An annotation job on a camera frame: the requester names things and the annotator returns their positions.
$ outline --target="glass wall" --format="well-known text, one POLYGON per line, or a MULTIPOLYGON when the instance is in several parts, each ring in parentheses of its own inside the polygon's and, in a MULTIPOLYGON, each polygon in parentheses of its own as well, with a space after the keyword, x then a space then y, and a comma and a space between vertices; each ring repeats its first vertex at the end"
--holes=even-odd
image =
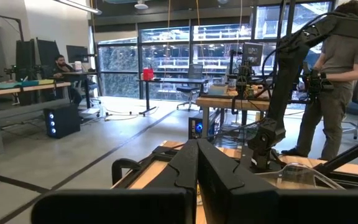
MULTIPOLYGON (((328 12, 331 2, 302 3, 295 6, 292 32, 328 12)), ((262 61, 276 49, 279 6, 259 6, 251 19, 255 21, 255 32, 249 22, 243 24, 215 24, 193 27, 170 27, 141 29, 140 38, 107 40, 98 43, 99 67, 103 73, 103 93, 109 96, 140 97, 144 86, 136 81, 143 68, 152 67, 156 77, 186 78, 189 64, 203 65, 204 77, 222 77, 230 62, 230 51, 242 52, 244 42, 263 45, 262 61)), ((287 33, 289 7, 285 8, 281 35, 287 33)), ((312 67, 321 53, 321 44, 313 47, 306 61, 312 67)), ((241 61, 234 57, 234 62, 241 61)), ((265 75, 273 71, 275 54, 267 59, 265 75)), ((262 66, 253 68, 257 75, 262 66)), ((150 84, 150 97, 161 100, 186 100, 176 91, 177 85, 150 84)))

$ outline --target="person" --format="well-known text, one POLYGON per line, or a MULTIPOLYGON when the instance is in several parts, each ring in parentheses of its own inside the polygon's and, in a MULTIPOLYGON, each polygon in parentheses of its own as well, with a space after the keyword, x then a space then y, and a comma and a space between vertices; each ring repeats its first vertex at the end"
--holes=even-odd
MULTIPOLYGON (((64 56, 58 55, 55 57, 55 67, 53 68, 53 77, 55 78, 62 78, 62 73, 65 72, 75 72, 74 68, 66 64, 66 60, 64 56)), ((74 89, 73 87, 70 88, 70 99, 71 101, 76 104, 77 106, 80 105, 82 101, 82 96, 78 92, 78 90, 74 89)))
MULTIPOLYGON (((358 16, 358 1, 341 4, 335 11, 358 16)), ((341 123, 352 98, 353 82, 358 80, 358 39, 339 35, 328 37, 314 69, 326 74, 334 90, 321 92, 314 103, 306 106, 298 142, 295 148, 282 151, 282 154, 308 157, 316 126, 324 118, 326 141, 320 159, 328 161, 337 156, 341 146, 341 123)))

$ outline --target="red container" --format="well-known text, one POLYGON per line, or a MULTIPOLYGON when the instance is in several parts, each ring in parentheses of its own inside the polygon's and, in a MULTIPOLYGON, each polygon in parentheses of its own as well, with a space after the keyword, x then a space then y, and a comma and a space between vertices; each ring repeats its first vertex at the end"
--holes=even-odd
POLYGON ((152 80, 154 78, 154 71, 152 68, 143 68, 143 79, 152 80))

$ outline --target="computer tower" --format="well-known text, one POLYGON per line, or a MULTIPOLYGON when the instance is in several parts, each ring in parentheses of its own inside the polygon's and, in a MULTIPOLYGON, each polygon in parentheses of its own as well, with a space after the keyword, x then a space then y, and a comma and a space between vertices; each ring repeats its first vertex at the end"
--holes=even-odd
POLYGON ((76 105, 63 105, 44 109, 47 135, 63 138, 81 130, 81 120, 76 105))
MULTIPOLYGON (((217 109, 215 112, 211 113, 209 116, 209 129, 208 136, 212 136, 219 132, 221 127, 220 122, 221 110, 217 109)), ((189 139, 200 139, 203 133, 203 114, 199 113, 196 116, 189 118, 188 126, 188 137, 189 139)))

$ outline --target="hair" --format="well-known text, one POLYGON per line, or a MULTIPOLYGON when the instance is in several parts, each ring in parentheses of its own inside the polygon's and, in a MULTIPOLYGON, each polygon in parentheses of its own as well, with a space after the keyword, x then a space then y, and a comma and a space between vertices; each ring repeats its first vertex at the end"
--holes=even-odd
POLYGON ((56 60, 59 60, 60 58, 65 58, 63 55, 57 55, 56 57, 55 57, 55 61, 56 60))
POLYGON ((347 3, 341 4, 335 9, 335 11, 358 16, 358 1, 351 0, 347 3))

